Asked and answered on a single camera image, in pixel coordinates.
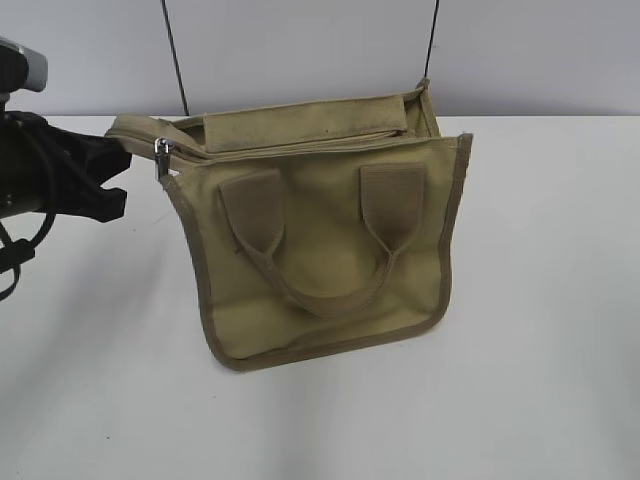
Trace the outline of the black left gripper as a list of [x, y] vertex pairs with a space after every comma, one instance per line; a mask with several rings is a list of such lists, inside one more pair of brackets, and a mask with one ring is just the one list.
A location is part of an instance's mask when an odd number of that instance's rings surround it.
[[[36, 212], [107, 223], [124, 216], [127, 192], [103, 184], [128, 170], [132, 155], [114, 138], [51, 126], [31, 112], [1, 114], [1, 218]], [[65, 189], [55, 199], [55, 181]]]

